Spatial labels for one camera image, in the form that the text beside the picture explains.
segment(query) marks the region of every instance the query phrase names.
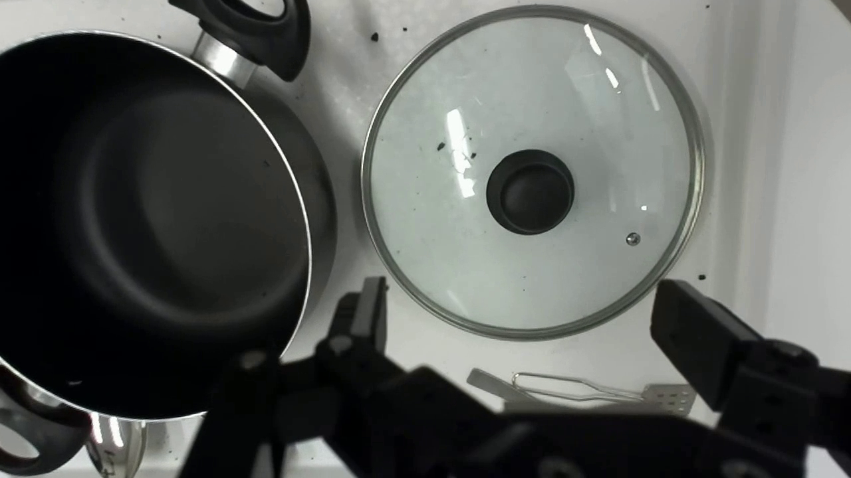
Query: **stainless steel rim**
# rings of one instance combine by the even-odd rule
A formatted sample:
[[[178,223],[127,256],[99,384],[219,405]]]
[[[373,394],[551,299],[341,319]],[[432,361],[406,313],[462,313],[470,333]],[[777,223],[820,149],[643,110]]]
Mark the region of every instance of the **stainless steel rim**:
[[[112,41],[127,41],[127,42],[142,42],[142,46],[148,46],[148,48],[158,48],[174,58],[180,58],[183,64],[200,70],[203,76],[207,76],[212,82],[219,82],[256,123],[257,129],[265,133],[269,143],[273,147],[273,153],[279,155],[283,165],[288,167],[288,175],[292,181],[292,191],[299,197],[299,211],[300,211],[300,222],[307,226],[307,250],[308,250],[308,275],[307,275],[307,293],[304,293],[304,301],[300,301],[300,313],[299,313],[299,323],[296,323],[296,331],[292,335],[288,339],[283,355],[292,345],[292,341],[299,339],[300,327],[304,327],[304,319],[308,313],[308,304],[312,304],[312,295],[315,295],[315,230],[312,230],[312,218],[308,218],[308,211],[307,211],[307,200],[304,200],[304,191],[300,191],[300,183],[299,183],[299,175],[283,149],[283,143],[273,138],[273,133],[265,129],[264,118],[243,100],[243,93],[236,89],[232,89],[221,76],[215,76],[212,70],[207,70],[206,64],[200,64],[196,58],[175,52],[175,48],[168,48],[168,46],[160,46],[160,42],[151,42],[151,41],[143,41],[143,38],[134,38],[134,35],[126,35],[126,32],[99,32],[99,31],[79,31],[79,32],[59,32],[59,35],[39,35],[39,38],[29,38],[26,42],[18,42],[9,52],[3,52],[0,57],[10,53],[10,52],[18,52],[18,48],[26,48],[33,42],[39,42],[39,41],[57,41],[57,38],[78,38],[78,35],[99,35],[99,38],[112,38]],[[79,409],[79,413],[91,413],[91,414],[103,414],[99,409],[91,409],[91,406],[83,406],[83,405],[75,405],[75,401],[67,401],[65,397],[33,384],[23,372],[18,372],[14,365],[3,361],[0,357],[0,366],[5,366],[9,372],[14,372],[22,384],[26,384],[29,389],[34,392],[46,392],[49,397],[57,397],[62,405],[71,406],[71,409]],[[127,418],[127,414],[106,414],[106,418],[120,418],[120,421],[139,421],[139,424],[171,424],[171,421],[180,421],[180,418],[203,418],[206,409],[200,413],[188,413],[188,414],[174,414],[174,418]]]
[[[684,216],[682,216],[682,226],[672,238],[672,242],[667,244],[667,250],[662,254],[662,259],[656,262],[656,267],[634,288],[628,289],[622,299],[616,299],[615,304],[610,304],[606,308],[596,312],[596,313],[587,313],[587,317],[580,317],[570,325],[561,325],[561,327],[542,327],[542,331],[510,331],[510,327],[490,327],[490,325],[481,325],[475,319],[465,319],[465,317],[457,317],[446,308],[442,308],[440,304],[434,304],[429,295],[424,295],[409,280],[406,275],[396,267],[388,244],[382,242],[380,238],[380,226],[377,226],[377,218],[376,218],[376,204],[373,204],[373,155],[376,155],[376,138],[377,138],[377,131],[382,125],[382,118],[388,114],[393,100],[398,96],[398,90],[406,86],[406,81],[413,76],[418,76],[418,70],[432,62],[440,52],[444,52],[446,46],[453,46],[457,38],[473,32],[473,31],[481,31],[481,28],[490,28],[490,25],[497,25],[497,23],[513,23],[513,19],[561,19],[561,23],[584,23],[584,25],[592,25],[596,31],[622,41],[626,46],[630,46],[635,53],[640,53],[652,66],[654,72],[664,81],[667,90],[672,93],[675,105],[678,105],[678,112],[684,118],[684,129],[686,129],[686,137],[688,137],[688,149],[692,149],[692,181],[688,181],[688,190],[692,190],[692,197],[688,197],[688,204],[684,207]],[[704,133],[701,133],[701,123],[700,123],[700,114],[696,114],[696,106],[692,105],[692,96],[688,90],[684,89],[684,82],[678,81],[678,76],[664,64],[664,58],[648,46],[643,42],[640,38],[635,38],[634,32],[600,19],[600,17],[592,17],[592,15],[584,15],[584,12],[577,12],[577,8],[561,8],[561,7],[515,7],[515,8],[502,8],[502,12],[491,12],[491,15],[485,15],[485,17],[475,17],[450,32],[444,32],[436,42],[432,42],[388,89],[388,93],[380,100],[380,106],[377,112],[373,114],[373,123],[369,123],[369,137],[368,137],[368,147],[365,147],[365,158],[361,158],[361,211],[365,211],[365,222],[368,222],[368,231],[373,238],[373,242],[377,244],[388,272],[396,276],[396,283],[406,289],[406,295],[413,295],[421,307],[426,307],[429,312],[434,312],[436,317],[457,325],[457,327],[465,327],[470,333],[479,333],[479,335],[490,335],[490,339],[505,339],[505,341],[551,341],[551,339],[565,339],[565,335],[577,335],[577,333],[584,333],[591,327],[599,327],[604,323],[611,323],[615,317],[620,317],[622,312],[628,312],[634,304],[639,304],[662,276],[664,272],[672,267],[672,262],[678,259],[678,254],[684,250],[686,240],[692,238],[695,226],[696,226],[696,216],[700,216],[700,207],[701,207],[701,200],[704,200],[704,167],[707,167],[707,147],[704,147]]]

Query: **black nonstick pot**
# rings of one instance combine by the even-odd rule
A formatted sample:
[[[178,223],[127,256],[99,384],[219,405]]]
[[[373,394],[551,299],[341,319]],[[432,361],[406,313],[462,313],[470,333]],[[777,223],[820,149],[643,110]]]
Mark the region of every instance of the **black nonstick pot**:
[[[0,426],[49,473],[85,413],[206,413],[245,352],[285,352],[336,250],[319,149],[257,64],[292,81],[308,8],[171,0],[195,57],[120,35],[54,35],[0,57]]]

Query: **white background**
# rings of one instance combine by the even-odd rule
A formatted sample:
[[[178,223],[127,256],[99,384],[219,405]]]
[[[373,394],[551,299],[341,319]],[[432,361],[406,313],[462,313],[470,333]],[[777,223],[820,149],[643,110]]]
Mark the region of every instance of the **white background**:
[[[315,0],[315,42],[299,82],[283,86],[315,133],[341,207],[327,301],[288,357],[323,339],[333,304],[385,275],[360,214],[357,167],[369,118],[392,81],[444,31],[519,0]],[[559,0],[646,38],[684,78],[712,141],[711,200],[671,276],[729,304],[765,335],[851,370],[851,28],[830,0]],[[69,31],[134,32],[188,52],[196,25],[164,0],[0,0],[0,52]],[[592,333],[502,344],[454,331],[392,289],[388,355],[453,380],[470,366],[582,376],[640,389],[678,380],[646,339],[652,301]],[[195,421],[155,428],[142,475],[174,475]],[[296,469],[327,470],[317,447]],[[812,475],[834,475],[813,461]],[[85,457],[57,475],[94,475]]]

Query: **pot handle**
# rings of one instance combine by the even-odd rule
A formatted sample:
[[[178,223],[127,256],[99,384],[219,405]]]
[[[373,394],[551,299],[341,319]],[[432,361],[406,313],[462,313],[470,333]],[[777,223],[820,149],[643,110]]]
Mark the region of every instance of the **pot handle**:
[[[243,0],[168,0],[200,19],[203,31],[240,57],[296,81],[308,58],[312,12],[307,0],[285,0],[283,17],[265,17]]]
[[[69,409],[57,400],[38,400],[23,380],[0,366],[0,426],[29,442],[38,457],[17,457],[0,450],[0,470],[9,475],[43,475],[67,465],[89,442],[85,413]]]

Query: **glass lid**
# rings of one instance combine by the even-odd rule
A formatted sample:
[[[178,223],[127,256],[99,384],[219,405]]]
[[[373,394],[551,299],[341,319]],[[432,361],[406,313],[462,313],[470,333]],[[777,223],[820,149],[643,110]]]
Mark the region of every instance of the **glass lid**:
[[[521,7],[432,46],[365,153],[368,226],[440,317],[497,339],[600,325],[664,275],[704,181],[695,105],[635,35]]]

